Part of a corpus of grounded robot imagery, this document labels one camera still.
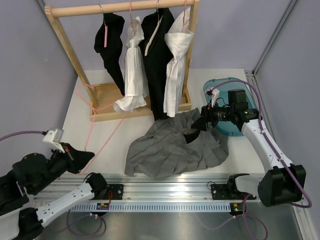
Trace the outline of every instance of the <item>perforated metal strip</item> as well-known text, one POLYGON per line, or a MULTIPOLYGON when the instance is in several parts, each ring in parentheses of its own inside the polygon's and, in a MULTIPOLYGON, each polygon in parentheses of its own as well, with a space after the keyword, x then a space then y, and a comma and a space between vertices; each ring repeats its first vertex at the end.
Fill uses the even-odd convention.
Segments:
POLYGON ((143 212, 143 213, 172 213, 172 212, 230 212, 229 203, 202 202, 113 202, 108 209, 98 209, 98 203, 85 202, 71 209, 72 212, 143 212))

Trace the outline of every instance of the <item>teal plastic bin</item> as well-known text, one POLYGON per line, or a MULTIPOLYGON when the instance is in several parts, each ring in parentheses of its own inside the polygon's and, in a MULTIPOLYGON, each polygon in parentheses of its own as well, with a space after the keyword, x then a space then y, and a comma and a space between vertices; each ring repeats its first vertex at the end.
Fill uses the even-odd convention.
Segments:
MULTIPOLYGON (((239 79, 234 78, 234 77, 228 77, 228 78, 223 78, 223 79, 212 79, 212 80, 207 81, 203 86, 203 92, 204 92, 207 104, 210 103, 210 101, 211 101, 211 97, 206 94, 207 89, 210 89, 212 87, 217 86, 218 84, 221 84, 221 83, 227 82, 227 81, 231 81, 231 80, 239 80, 239 79)), ((220 91, 219 98, 223 99, 223 100, 219 99, 217 101, 219 107, 222 107, 224 105, 224 102, 226 104, 229 104, 229 102, 228 102, 228 91, 229 90, 244 89, 245 94, 246 94, 246 100, 249 105, 249 109, 257 108, 250 91, 248 90, 247 86, 242 82, 227 83, 225 85, 218 87, 217 89, 220 91)), ((243 136, 242 132, 238 130, 237 126, 229 121, 225 121, 225 122, 220 121, 215 128, 220 133, 227 135, 227 136, 232 136, 232 137, 243 136)))

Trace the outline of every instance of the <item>black jacket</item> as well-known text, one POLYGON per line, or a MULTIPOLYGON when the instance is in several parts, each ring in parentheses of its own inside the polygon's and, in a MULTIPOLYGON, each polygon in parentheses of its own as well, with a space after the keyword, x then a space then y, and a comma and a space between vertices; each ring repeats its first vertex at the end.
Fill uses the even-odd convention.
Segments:
POLYGON ((108 26, 107 45, 105 44, 105 24, 102 23, 95 36, 94 50, 100 53, 104 68, 108 71, 122 96, 125 95, 125 83, 122 75, 119 58, 122 52, 122 41, 120 36, 124 28, 125 20, 122 16, 113 13, 103 14, 104 22, 108 26))
POLYGON ((139 44, 143 55, 145 74, 148 80, 151 110, 154 120, 167 119, 164 113, 164 98, 167 80, 167 64, 173 58, 165 42, 165 34, 169 31, 175 19, 169 8, 159 9, 159 19, 162 17, 158 31, 149 47, 148 55, 145 56, 147 44, 158 24, 157 12, 146 16, 141 24, 144 40, 139 44))

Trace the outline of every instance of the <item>white table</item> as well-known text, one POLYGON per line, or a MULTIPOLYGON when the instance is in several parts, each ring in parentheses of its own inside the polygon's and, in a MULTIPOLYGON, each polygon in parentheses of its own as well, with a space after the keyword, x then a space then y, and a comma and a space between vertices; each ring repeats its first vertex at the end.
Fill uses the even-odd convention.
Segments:
MULTIPOLYGON (((85 71, 91 84, 110 83, 112 79, 106 70, 85 71)), ((191 69, 188 80, 188 90, 192 102, 192 108, 199 108, 206 104, 203 93, 204 84, 211 79, 223 79, 234 77, 246 81, 243 69, 191 69)), ((72 94, 68 112, 64 121, 63 142, 70 143, 77 150, 84 150, 85 143, 91 126, 89 118, 90 108, 76 94, 77 87, 81 84, 77 79, 72 94)), ((82 89, 81 94, 88 101, 89 96, 82 89)), ((87 151, 97 153, 108 137, 111 135, 120 119, 96 122, 89 140, 87 151)), ((126 157, 130 144, 143 136, 154 123, 153 115, 126 118, 115 132, 109 143, 94 162, 86 170, 86 173, 102 173, 123 175, 126 166, 126 157)), ((264 174, 264 168, 245 136, 230 137, 228 140, 229 156, 220 166, 187 172, 183 175, 206 174, 264 174)))

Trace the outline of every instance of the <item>wooden base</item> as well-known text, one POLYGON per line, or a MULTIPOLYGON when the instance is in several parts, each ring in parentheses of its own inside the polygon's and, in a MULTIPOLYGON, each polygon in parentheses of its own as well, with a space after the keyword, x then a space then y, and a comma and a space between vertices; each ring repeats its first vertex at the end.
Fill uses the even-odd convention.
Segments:
MULTIPOLYGON (((95 102, 96 109, 100 109, 104 106, 110 105, 115 101, 117 101, 118 99, 123 98, 123 96, 121 95, 115 83, 96 84, 96 85, 92 85, 92 87, 96 97, 96 102, 95 102)), ((150 109, 149 96, 145 98, 145 101, 146 101, 146 106, 139 107, 135 109, 133 112, 125 113, 125 117, 133 118, 133 117, 152 115, 153 113, 150 109)), ((192 104, 191 104, 188 88, 186 88, 185 94, 181 99, 181 103, 179 104, 178 110, 181 112, 190 111, 191 106, 192 104)), ((116 112, 112 105, 106 109, 98 111, 96 113, 95 122, 122 119, 124 116, 123 114, 124 113, 116 112)), ((90 119, 93 120, 93 118, 94 118, 94 112, 90 111, 90 119)))

